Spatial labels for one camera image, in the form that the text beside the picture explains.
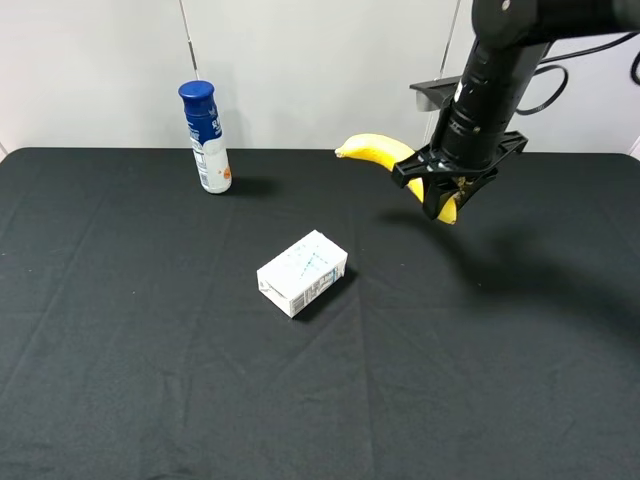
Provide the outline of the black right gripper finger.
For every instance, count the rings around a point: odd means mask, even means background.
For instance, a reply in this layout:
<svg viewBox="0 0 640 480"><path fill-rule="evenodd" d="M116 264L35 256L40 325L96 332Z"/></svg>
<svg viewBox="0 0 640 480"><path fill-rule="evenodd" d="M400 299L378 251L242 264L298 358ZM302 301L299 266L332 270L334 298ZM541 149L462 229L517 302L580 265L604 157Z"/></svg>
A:
<svg viewBox="0 0 640 480"><path fill-rule="evenodd" d="M458 185L451 178L423 177L424 198L422 210L431 220L456 220L458 207L454 195Z"/></svg>
<svg viewBox="0 0 640 480"><path fill-rule="evenodd" d="M456 179L458 190L453 195L457 210L460 211L479 190L492 181L492 172L478 177L458 177Z"/></svg>

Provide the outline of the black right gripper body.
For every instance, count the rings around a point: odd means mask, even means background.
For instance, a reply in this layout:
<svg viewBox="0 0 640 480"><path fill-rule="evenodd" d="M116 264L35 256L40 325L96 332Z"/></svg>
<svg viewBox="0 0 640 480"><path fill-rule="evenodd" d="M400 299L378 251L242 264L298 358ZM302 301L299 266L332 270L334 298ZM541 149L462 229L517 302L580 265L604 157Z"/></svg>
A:
<svg viewBox="0 0 640 480"><path fill-rule="evenodd" d="M512 154L520 154L528 138L518 131L484 132L455 110L442 110L431 142L392 167L394 182L405 187L422 179L426 186L481 178Z"/></svg>

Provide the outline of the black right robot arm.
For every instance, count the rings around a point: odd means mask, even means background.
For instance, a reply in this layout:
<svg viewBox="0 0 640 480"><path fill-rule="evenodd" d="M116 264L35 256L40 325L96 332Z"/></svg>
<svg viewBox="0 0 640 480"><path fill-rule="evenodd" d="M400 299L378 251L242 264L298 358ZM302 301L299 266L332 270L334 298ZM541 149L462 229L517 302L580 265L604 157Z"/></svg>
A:
<svg viewBox="0 0 640 480"><path fill-rule="evenodd" d="M459 77L412 85L426 110L439 118L430 142L392 168L401 187L414 179L424 188L422 209L440 217L448 201L457 208L498 173L504 159L528 140L507 127L553 42L636 32L636 1L476 1L476 35Z"/></svg>

